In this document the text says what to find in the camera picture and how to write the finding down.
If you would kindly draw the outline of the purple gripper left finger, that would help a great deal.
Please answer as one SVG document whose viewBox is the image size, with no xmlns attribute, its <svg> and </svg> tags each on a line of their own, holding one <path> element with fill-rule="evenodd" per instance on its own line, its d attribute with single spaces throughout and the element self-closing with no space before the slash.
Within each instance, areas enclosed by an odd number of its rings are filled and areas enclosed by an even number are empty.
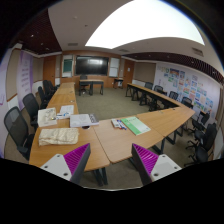
<svg viewBox="0 0 224 224">
<path fill-rule="evenodd" d="M 72 183 L 79 184 L 90 152 L 90 144 L 85 144 L 65 155 L 54 155 L 41 168 Z"/>
</svg>

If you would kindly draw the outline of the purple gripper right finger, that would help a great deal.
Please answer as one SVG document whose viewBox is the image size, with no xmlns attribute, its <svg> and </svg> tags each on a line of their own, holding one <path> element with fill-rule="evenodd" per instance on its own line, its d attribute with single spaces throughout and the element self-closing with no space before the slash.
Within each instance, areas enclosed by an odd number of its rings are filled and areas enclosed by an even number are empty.
<svg viewBox="0 0 224 224">
<path fill-rule="evenodd" d="M 181 170 L 181 167 L 167 155 L 157 155 L 137 144 L 132 144 L 131 153 L 143 185 Z"/>
</svg>

